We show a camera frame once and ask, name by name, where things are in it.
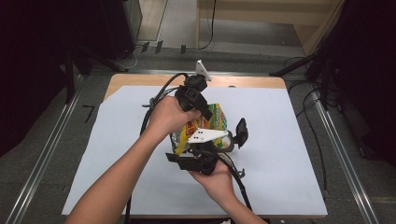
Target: hand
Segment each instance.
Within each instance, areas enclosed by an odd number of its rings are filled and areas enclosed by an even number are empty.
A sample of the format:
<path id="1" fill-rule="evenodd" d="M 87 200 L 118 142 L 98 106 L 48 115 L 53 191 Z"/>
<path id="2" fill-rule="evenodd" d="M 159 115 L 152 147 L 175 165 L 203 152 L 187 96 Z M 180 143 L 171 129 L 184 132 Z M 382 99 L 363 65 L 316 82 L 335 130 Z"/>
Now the hand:
<path id="1" fill-rule="evenodd" d="M 156 130 L 165 137 L 180 130 L 188 121 L 201 115 L 198 110 L 184 112 L 175 97 L 165 96 L 156 106 L 147 129 Z"/>
<path id="2" fill-rule="evenodd" d="M 189 172 L 206 190 L 206 193 L 220 206 L 228 200 L 236 198 L 233 192 L 233 179 L 228 167 L 218 161 L 211 175 L 203 175 L 198 172 Z"/>

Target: wooden table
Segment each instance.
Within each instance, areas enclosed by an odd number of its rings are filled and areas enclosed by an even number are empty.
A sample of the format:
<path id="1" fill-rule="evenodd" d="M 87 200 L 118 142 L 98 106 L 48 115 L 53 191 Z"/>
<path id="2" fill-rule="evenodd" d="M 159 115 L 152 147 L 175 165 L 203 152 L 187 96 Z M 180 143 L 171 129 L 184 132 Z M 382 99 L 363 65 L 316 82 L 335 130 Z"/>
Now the wooden table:
<path id="1" fill-rule="evenodd" d="M 85 190 L 137 139 L 148 102 L 171 76 L 115 75 L 101 104 L 63 215 Z M 182 84 L 184 77 L 172 85 Z M 203 96 L 220 103 L 234 132 L 247 120 L 249 139 L 230 156 L 255 213 L 263 218 L 321 218 L 327 215 L 284 81 L 279 77 L 213 76 Z M 216 205 L 185 171 L 169 162 L 169 139 L 153 152 L 133 193 L 131 217 L 223 218 Z M 237 197 L 243 201 L 234 183 Z"/>
<path id="2" fill-rule="evenodd" d="M 196 48 L 200 19 L 212 19 L 214 1 L 206 1 L 197 0 Z M 343 4 L 344 0 L 218 0 L 215 20 L 292 24 L 305 55 L 309 55 L 335 25 Z"/>

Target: white tabletop surface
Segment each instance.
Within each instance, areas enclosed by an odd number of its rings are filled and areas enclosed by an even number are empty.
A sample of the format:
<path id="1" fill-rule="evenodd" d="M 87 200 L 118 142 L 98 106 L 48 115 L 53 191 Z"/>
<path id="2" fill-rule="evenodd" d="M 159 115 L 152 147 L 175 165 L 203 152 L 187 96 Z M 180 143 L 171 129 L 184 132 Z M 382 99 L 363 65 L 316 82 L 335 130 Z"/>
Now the white tabletop surface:
<path id="1" fill-rule="evenodd" d="M 137 139 L 149 98 L 161 87 L 123 86 L 99 109 L 89 144 L 62 214 L 70 214 L 87 188 Z M 235 132 L 241 118 L 249 138 L 230 153 L 253 211 L 262 217 L 324 217 L 327 210 L 285 89 L 206 88 L 209 104 L 220 103 Z M 169 138 L 158 145 L 133 193 L 137 217 L 224 217 L 224 211 L 186 171 L 166 159 Z M 238 198 L 243 202 L 234 182 Z"/>

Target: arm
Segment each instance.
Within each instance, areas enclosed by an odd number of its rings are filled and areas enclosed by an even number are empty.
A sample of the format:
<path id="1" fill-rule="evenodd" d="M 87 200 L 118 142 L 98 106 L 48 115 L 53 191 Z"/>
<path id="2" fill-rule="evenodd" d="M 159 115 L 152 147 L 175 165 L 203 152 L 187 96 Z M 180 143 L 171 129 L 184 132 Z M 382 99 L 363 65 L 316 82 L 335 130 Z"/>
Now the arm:
<path id="1" fill-rule="evenodd" d="M 179 130 L 199 111 L 183 112 L 174 97 L 155 107 L 147 129 L 79 199 L 66 223 L 115 223 L 155 147 L 169 133 Z"/>
<path id="2" fill-rule="evenodd" d="M 218 161 L 211 175 L 202 175 L 198 172 L 190 172 L 190 174 L 204 186 L 210 198 L 220 205 L 235 223 L 266 223 L 236 198 L 231 173 L 221 161 Z"/>

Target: snack package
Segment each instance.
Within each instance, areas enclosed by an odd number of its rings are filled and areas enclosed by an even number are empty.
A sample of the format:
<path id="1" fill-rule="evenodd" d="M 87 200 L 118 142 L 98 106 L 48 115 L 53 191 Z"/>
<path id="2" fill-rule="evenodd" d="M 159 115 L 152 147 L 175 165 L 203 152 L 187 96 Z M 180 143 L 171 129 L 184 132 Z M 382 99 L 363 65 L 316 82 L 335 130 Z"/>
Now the snack package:
<path id="1" fill-rule="evenodd" d="M 192 136 L 198 128 L 211 129 L 226 131 L 227 130 L 227 119 L 219 104 L 209 105 L 209 110 L 212 112 L 212 118 L 206 120 L 200 116 L 188 122 L 180 131 L 172 134 L 172 145 L 174 153 L 180 155 L 184 151 L 190 148 L 187 140 Z M 222 147 L 222 139 L 216 139 L 214 144 L 217 147 Z"/>

